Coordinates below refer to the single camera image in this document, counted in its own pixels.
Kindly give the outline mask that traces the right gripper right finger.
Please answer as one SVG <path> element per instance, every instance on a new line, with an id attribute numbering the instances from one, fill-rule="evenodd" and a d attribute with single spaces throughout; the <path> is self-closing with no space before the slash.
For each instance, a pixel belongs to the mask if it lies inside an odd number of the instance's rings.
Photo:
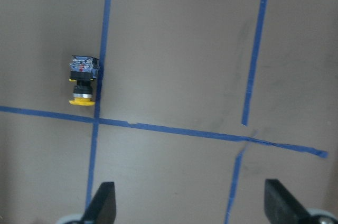
<path id="1" fill-rule="evenodd" d="M 264 212 L 272 224 L 314 223 L 302 204 L 278 179 L 266 179 Z"/>

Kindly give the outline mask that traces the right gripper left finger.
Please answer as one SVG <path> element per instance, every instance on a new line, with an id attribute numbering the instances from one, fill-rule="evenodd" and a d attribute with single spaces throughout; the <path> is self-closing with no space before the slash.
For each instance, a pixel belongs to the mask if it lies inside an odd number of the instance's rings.
<path id="1" fill-rule="evenodd" d="M 111 224 L 116 219 L 114 182 L 103 182 L 82 216 L 82 223 Z"/>

